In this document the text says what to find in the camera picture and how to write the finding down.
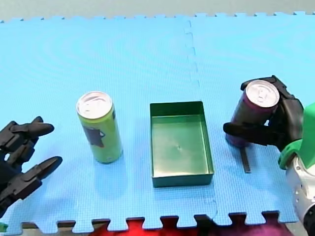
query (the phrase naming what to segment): aluminum can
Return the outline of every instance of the aluminum can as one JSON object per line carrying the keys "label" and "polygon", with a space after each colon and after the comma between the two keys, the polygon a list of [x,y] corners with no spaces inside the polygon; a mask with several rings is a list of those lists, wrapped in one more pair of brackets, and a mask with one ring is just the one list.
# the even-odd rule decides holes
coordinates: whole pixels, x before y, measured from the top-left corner
{"label": "aluminum can", "polygon": [[79,98],[76,110],[94,158],[101,163],[117,160],[123,147],[110,96],[100,91],[88,92]]}
{"label": "aluminum can", "polygon": [[[244,89],[231,123],[264,125],[276,110],[279,98],[279,92],[272,83],[264,80],[251,81]],[[228,134],[226,140],[238,148],[248,145],[244,139]]]}

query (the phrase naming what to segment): purple can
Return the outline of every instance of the purple can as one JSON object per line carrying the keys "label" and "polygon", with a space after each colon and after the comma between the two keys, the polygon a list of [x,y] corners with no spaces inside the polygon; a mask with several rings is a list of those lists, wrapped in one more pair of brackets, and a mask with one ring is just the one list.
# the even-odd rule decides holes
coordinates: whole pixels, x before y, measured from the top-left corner
{"label": "purple can", "polygon": [[[265,80],[250,82],[239,100],[231,123],[264,125],[277,108],[279,98],[279,92],[272,83]],[[228,134],[226,140],[238,148],[248,145],[244,139]]]}

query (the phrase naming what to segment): gray floor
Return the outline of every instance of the gray floor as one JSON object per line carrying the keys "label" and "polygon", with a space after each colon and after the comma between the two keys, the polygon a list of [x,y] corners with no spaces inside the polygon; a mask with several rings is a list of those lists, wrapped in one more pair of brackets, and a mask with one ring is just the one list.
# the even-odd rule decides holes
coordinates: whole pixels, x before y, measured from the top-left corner
{"label": "gray floor", "polygon": [[[294,11],[315,11],[315,0],[0,0],[0,20],[10,21],[12,18],[30,19],[41,16],[92,17],[95,15],[132,17],[146,15],[148,17],[165,14],[172,17],[176,14],[193,16],[203,12],[213,16],[218,12],[233,15],[245,12],[253,15],[255,12],[274,12],[291,14]],[[287,224],[296,236],[306,233],[300,223]],[[70,235],[71,229],[60,229],[58,235]],[[38,230],[24,230],[23,235],[41,235]]]}

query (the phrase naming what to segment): red surface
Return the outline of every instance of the red surface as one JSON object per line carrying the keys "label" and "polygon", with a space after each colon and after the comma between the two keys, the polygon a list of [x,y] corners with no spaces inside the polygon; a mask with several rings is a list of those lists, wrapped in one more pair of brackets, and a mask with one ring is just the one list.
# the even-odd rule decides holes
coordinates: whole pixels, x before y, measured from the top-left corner
{"label": "red surface", "polygon": [[[258,226],[247,226],[244,217],[232,217],[233,224],[228,227],[209,225],[208,236],[292,236],[283,224],[277,222],[277,217],[268,217],[267,223]],[[108,224],[91,233],[90,236],[197,236],[198,228],[176,229],[177,219],[163,219],[160,230],[143,230],[143,220],[127,221],[129,230],[126,232],[109,232]]]}

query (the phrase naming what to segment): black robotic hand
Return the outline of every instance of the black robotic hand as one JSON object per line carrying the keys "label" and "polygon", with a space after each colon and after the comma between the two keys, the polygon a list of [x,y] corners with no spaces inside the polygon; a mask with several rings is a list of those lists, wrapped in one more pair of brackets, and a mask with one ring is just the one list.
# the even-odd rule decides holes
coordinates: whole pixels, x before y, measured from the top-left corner
{"label": "black robotic hand", "polygon": [[38,137],[53,130],[51,124],[37,117],[22,125],[12,121],[0,131],[0,218],[18,199],[25,199],[39,188],[41,180],[61,164],[62,158],[55,156],[22,173],[22,165],[33,155]]}
{"label": "black robotic hand", "polygon": [[[225,123],[225,133],[243,138],[247,142],[260,145],[274,145],[280,151],[295,140],[302,138],[303,106],[301,102],[286,90],[286,86],[276,77],[254,80],[265,80],[272,83],[280,94],[278,107],[269,118],[268,126],[256,124]],[[241,90],[253,80],[242,83]]]}

